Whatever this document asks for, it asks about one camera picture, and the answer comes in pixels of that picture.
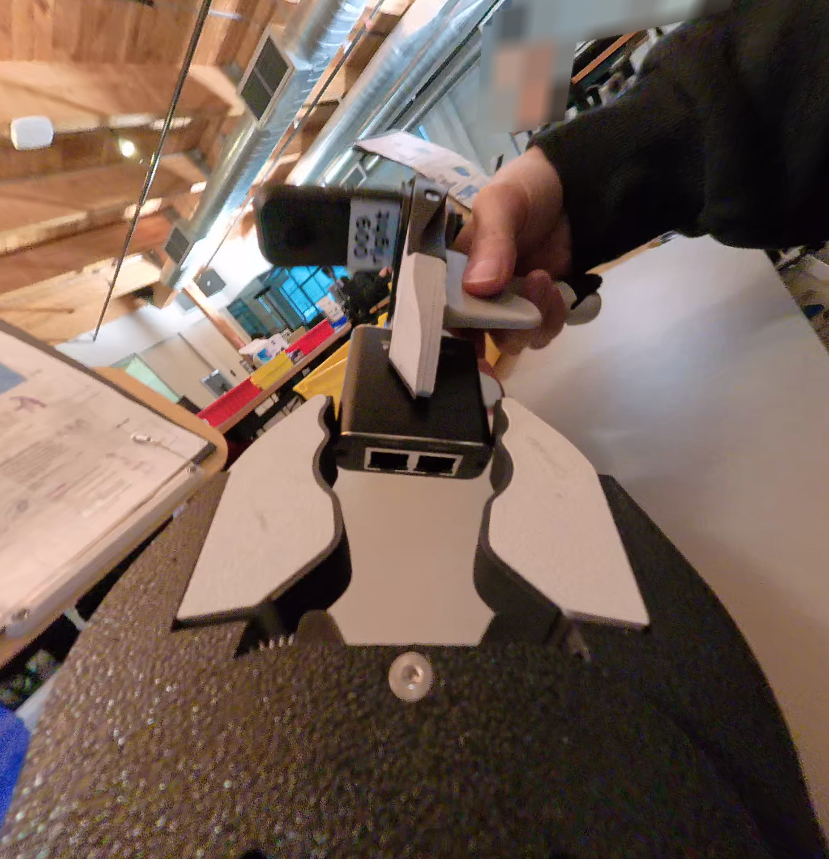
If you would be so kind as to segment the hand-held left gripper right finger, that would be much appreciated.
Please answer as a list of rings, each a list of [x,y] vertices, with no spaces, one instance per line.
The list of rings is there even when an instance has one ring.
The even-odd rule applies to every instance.
[[[574,622],[642,630],[649,615],[598,473],[521,403],[495,405],[493,493],[474,587],[494,613],[483,642],[547,643]]]

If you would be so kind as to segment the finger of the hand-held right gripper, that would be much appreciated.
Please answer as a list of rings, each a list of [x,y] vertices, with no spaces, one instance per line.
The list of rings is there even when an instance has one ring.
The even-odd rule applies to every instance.
[[[412,396],[432,396],[438,372],[444,311],[446,263],[416,252],[401,263],[389,362]]]

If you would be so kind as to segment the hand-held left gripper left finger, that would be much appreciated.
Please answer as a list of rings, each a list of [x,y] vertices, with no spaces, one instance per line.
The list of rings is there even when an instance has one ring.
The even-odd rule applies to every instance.
[[[336,430],[334,400],[315,396],[228,470],[175,628],[297,629],[343,596],[353,566],[334,492]]]

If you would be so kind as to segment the black ethernet splitter box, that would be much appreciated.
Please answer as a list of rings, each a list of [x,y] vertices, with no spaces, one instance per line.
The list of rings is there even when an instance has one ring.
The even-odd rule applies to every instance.
[[[389,361],[390,331],[356,327],[349,340],[336,462],[349,471],[473,479],[492,455],[473,344],[443,337],[435,388],[414,397]]]

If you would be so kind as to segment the yellow plastic bin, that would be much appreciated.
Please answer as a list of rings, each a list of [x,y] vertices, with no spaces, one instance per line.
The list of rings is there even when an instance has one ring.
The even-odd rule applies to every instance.
[[[348,343],[336,349],[327,360],[294,387],[294,392],[304,401],[317,395],[330,396],[335,405],[339,405],[348,351]],[[504,391],[495,372],[495,363],[500,358],[500,351],[489,335],[484,336],[483,352],[479,355],[478,368],[481,375],[484,402],[490,409],[503,396]]]

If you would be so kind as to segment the blue plastic bin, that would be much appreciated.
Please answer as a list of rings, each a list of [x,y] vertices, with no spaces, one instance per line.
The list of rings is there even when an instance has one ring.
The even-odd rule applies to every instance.
[[[0,703],[0,829],[11,805],[30,742],[30,732],[15,713]]]

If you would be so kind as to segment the person's right forearm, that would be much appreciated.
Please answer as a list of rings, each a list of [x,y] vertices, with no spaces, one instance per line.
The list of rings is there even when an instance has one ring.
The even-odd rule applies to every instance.
[[[573,272],[668,232],[773,250],[829,241],[829,1],[732,2],[682,24],[616,100],[534,140]]]

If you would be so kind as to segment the grey desk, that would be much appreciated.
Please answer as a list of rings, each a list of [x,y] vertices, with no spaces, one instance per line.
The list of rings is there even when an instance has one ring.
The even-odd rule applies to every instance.
[[[405,857],[829,855],[829,359],[769,264],[676,240],[609,272],[592,331],[510,387],[628,496],[650,626],[589,657],[469,654],[447,757],[381,788]]]

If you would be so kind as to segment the person's right hand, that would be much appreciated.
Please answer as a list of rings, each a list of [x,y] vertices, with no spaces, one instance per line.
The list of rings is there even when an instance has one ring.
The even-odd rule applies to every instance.
[[[491,332],[500,352],[549,345],[566,319],[557,284],[570,274],[572,248],[559,174],[538,146],[503,166],[478,193],[455,249],[468,259],[467,293],[496,295],[521,277],[521,295],[541,314],[536,329]]]

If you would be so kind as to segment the red plastic bin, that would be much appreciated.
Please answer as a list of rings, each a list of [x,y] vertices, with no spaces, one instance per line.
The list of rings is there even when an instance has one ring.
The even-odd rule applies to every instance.
[[[324,321],[297,340],[294,346],[289,346],[260,366],[247,380],[198,412],[196,417],[221,433],[227,433],[256,409],[271,403],[290,382],[296,384],[303,379],[350,330],[349,324],[334,329]]]

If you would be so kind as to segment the white ceiling access point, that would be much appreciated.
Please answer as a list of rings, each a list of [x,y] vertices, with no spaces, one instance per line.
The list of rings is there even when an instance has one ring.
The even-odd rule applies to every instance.
[[[29,115],[12,119],[10,139],[16,151],[35,151],[50,147],[55,138],[55,126],[42,115]]]

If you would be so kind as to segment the silver ventilation duct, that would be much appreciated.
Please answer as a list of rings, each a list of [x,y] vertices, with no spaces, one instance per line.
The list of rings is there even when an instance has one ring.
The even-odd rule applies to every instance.
[[[354,144],[386,130],[499,2],[415,1],[292,168],[293,186],[335,184]]]
[[[251,186],[365,7],[366,1],[298,2],[285,27],[267,27],[239,82],[242,117],[194,214],[173,227],[164,246],[169,261],[162,282],[167,287],[183,288],[215,254]]]

